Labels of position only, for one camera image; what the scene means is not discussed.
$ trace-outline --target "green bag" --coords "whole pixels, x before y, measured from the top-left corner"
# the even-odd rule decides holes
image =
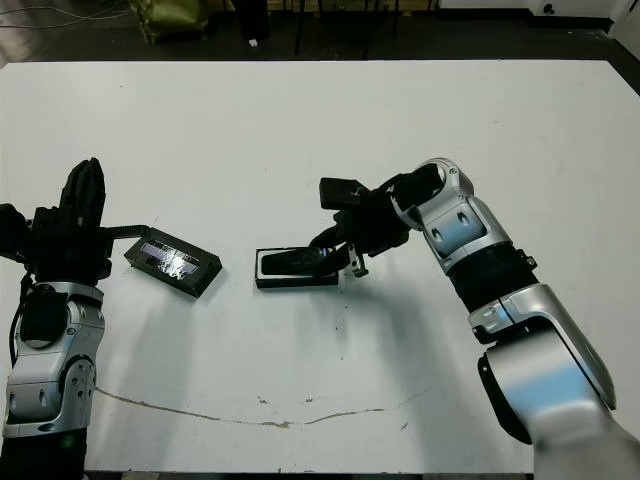
[[[180,33],[204,33],[209,11],[204,0],[129,0],[150,43]]]

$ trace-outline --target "metal bracket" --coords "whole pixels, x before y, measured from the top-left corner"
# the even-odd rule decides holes
[[[364,258],[362,257],[362,253],[358,252],[353,244],[349,244],[349,269],[353,272],[353,275],[356,278],[364,277],[369,274],[369,270],[367,270],[364,264]]]

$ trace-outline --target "white wall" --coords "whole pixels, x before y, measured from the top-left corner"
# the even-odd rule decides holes
[[[442,0],[442,8],[530,8],[535,0]]]
[[[614,38],[640,60],[640,6],[620,20]]]
[[[555,15],[559,17],[604,17],[611,15],[611,11],[620,0],[535,0],[530,7],[534,14],[544,15],[542,11],[547,3],[553,5]]]
[[[611,18],[616,21],[633,0],[442,0],[442,8],[528,8],[535,15],[547,3],[562,17]]]

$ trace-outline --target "cable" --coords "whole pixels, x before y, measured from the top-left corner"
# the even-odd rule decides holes
[[[31,274],[33,273],[33,267],[29,267],[27,273],[25,273],[22,280],[20,280],[20,300],[18,301],[18,308],[16,309],[16,314],[13,316],[13,320],[11,320],[11,328],[9,329],[9,355],[11,357],[11,366],[15,366],[17,356],[16,356],[16,346],[14,342],[16,340],[16,327],[18,325],[18,318],[20,318],[20,314],[24,308],[24,301],[27,298],[27,293],[29,293],[29,287],[33,284],[33,280],[31,279]]]
[[[99,12],[96,12],[92,15],[89,16],[83,16],[83,15],[77,15],[75,13],[72,12],[67,12],[65,10],[61,10],[59,8],[56,7],[49,7],[49,6],[36,6],[36,7],[22,7],[22,8],[14,8],[12,10],[5,10],[0,12],[0,16],[2,15],[6,15],[9,13],[15,13],[15,12],[22,12],[25,10],[52,10],[58,13],[61,13],[63,15],[67,15],[73,18],[77,18],[78,20],[74,20],[73,22],[67,22],[67,23],[59,23],[59,24],[55,24],[55,25],[0,25],[0,28],[25,28],[25,29],[33,29],[33,30],[44,30],[44,29],[51,29],[51,28],[61,28],[61,27],[68,27],[70,25],[75,25],[76,23],[80,23],[80,22],[85,22],[87,20],[110,20],[112,18],[120,18],[120,17],[124,17],[125,15],[128,15],[129,12],[123,12],[123,13],[118,13],[117,15],[109,15],[109,16],[101,16],[105,13],[110,13],[114,11],[114,8],[121,3],[122,0],[116,0],[114,2],[114,4],[104,10],[101,10]]]

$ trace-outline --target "black cable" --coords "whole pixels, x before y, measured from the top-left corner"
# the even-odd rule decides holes
[[[18,302],[18,308],[16,309],[16,314],[13,316],[13,320],[11,321],[11,328],[9,329],[9,355],[11,356],[11,366],[15,366],[17,356],[16,356],[16,347],[14,345],[15,336],[16,336],[16,327],[18,326],[18,318],[20,318],[20,314],[24,309],[24,302],[27,298],[27,293],[29,292],[29,287],[33,284],[33,280],[31,279],[32,267],[29,267],[27,273],[25,273],[22,280],[20,280],[20,300]]]

